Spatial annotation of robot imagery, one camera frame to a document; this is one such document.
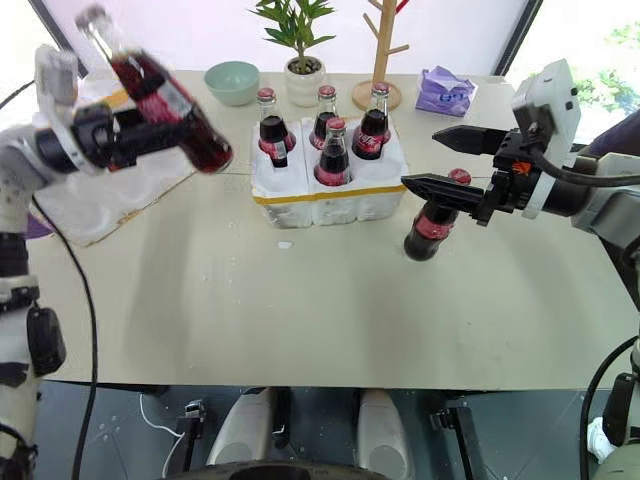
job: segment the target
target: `cola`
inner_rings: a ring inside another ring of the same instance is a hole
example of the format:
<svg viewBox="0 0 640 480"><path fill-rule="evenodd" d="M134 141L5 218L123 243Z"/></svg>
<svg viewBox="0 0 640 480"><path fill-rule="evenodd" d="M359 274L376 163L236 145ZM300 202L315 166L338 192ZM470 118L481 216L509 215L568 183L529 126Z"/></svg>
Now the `cola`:
<svg viewBox="0 0 640 480"><path fill-rule="evenodd" d="M216 173L231 163L231 145L212 127L198 104L162 65L128 42L102 7L87 8L76 18L76 25L109 61L147 122L187 122L189 131L179 146L196 169Z"/></svg>
<svg viewBox="0 0 640 480"><path fill-rule="evenodd" d="M369 107L353 134L353 153L362 159L380 158L382 147L389 139L388 97L388 84L379 82L373 86Z"/></svg>
<svg viewBox="0 0 640 480"><path fill-rule="evenodd" d="M331 85L322 85L318 89L318 101L320 107L313 126L313 131L309 135L309 141L318 150L322 150L327 136L327 121L338 116L336 106L336 89Z"/></svg>
<svg viewBox="0 0 640 480"><path fill-rule="evenodd" d="M339 117L331 118L327 122L327 129L329 134L313 173L323 185L339 187L351 181L349 154L344 141L345 122Z"/></svg>
<svg viewBox="0 0 640 480"><path fill-rule="evenodd" d="M451 170L449 178L463 185L471 183L471 175L461 168ZM458 210L426 202L404 239L404 251L407 256L419 262L432 258L440 244L451 233L456 218Z"/></svg>
<svg viewBox="0 0 640 480"><path fill-rule="evenodd" d="M288 163L287 153L296 144L295 136L289 132L276 103L276 94L271 88L258 91L260 105L260 140L258 146L269 155L274 168L284 168Z"/></svg>

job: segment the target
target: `white cable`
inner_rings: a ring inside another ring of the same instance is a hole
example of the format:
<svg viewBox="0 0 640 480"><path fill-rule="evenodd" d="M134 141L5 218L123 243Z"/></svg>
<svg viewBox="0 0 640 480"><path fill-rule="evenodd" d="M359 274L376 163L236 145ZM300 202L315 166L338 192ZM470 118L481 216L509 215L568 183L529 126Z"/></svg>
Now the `white cable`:
<svg viewBox="0 0 640 480"><path fill-rule="evenodd" d="M142 419L144 420L144 422L150 427L157 428L158 430L164 430L165 432L170 433L176 438L182 438L182 436L184 435L184 433L180 435L179 433L174 432L169 427L165 427L164 425L156 425L155 423L151 423L147 416L144 414L144 408L142 407L142 394L140 394L140 413L142 414Z"/></svg>
<svg viewBox="0 0 640 480"><path fill-rule="evenodd" d="M178 447L180 440L182 440L183 438L184 438L184 433L178 436L178 440L176 440L176 443L174 443L173 447L171 447L171 450L169 450L169 455L167 455L167 459L164 461L164 465L162 466L162 478L167 478L167 469L169 468L169 461L173 456L173 452L176 451L176 448Z"/></svg>

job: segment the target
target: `tissue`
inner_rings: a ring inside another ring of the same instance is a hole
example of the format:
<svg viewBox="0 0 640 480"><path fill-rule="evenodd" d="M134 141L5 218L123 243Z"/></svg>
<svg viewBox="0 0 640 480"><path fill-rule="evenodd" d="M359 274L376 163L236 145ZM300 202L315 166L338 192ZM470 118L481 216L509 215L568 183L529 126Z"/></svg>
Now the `tissue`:
<svg viewBox="0 0 640 480"><path fill-rule="evenodd" d="M478 87L443 67L423 70L416 109L463 117Z"/></svg>

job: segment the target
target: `beige table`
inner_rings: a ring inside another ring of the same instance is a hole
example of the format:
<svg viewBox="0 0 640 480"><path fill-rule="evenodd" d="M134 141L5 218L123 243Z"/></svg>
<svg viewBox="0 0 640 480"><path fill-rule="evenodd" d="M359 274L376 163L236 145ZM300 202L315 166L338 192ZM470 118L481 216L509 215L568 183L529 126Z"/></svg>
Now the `beige table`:
<svg viewBox="0 0 640 480"><path fill-rule="evenodd" d="M421 206L409 194L383 221L269 227L248 175L256 108L224 108L201 73L178 76L237 158L227 173L192 177L100 244L79 249L98 311L100 381L578 388L637 332L635 309L598 239L565 219L497 213L481 228L461 217L425 264L402 250ZM363 78L333 76L343 115L358 114L348 98ZM393 119L412 172L462 166L490 174L489 157L455 154L430 139L459 119L414 111L416 78L392 80L405 94ZM464 122L513 126L511 87L476 81ZM288 104L280 75L263 83L276 88L287 118L313 115ZM80 281L57 239L29 249L41 303L58 312L69 352L54 378L87 380Z"/></svg>

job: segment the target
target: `styrofoam box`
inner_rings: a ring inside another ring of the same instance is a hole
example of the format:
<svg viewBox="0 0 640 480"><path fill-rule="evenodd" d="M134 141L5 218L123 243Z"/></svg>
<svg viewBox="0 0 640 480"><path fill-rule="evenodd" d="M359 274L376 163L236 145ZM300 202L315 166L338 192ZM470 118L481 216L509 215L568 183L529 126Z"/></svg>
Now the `styrofoam box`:
<svg viewBox="0 0 640 480"><path fill-rule="evenodd" d="M338 225L393 215L404 193L400 177L407 174L408 168L391 121L391 137L377 160L364 160L353 153L353 132L360 120L347 122L345 140L352 181L339 187L321 184L313 173L321 155L309 142L314 122L303 118L301 123L287 124L297 142L289 152L289 166L282 169L274 169L268 155L258 148L259 128L254 128L253 194L269 222L280 228L301 228L311 223Z"/></svg>

